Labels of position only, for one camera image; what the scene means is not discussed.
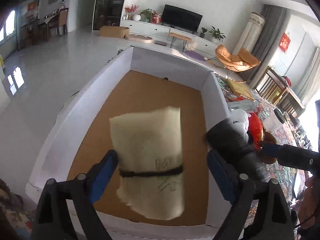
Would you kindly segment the person's right hand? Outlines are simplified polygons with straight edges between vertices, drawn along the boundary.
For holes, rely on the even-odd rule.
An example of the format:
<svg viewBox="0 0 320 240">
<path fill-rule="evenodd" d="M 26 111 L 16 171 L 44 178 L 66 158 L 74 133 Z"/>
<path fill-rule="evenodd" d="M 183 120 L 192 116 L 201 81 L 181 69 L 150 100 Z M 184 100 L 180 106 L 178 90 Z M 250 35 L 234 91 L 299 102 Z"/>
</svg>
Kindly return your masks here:
<svg viewBox="0 0 320 240">
<path fill-rule="evenodd" d="M 298 219 L 300 227 L 308 229 L 316 221 L 316 210 L 319 205 L 319 179 L 313 175 L 305 181 L 306 190 L 300 202 Z"/>
</svg>

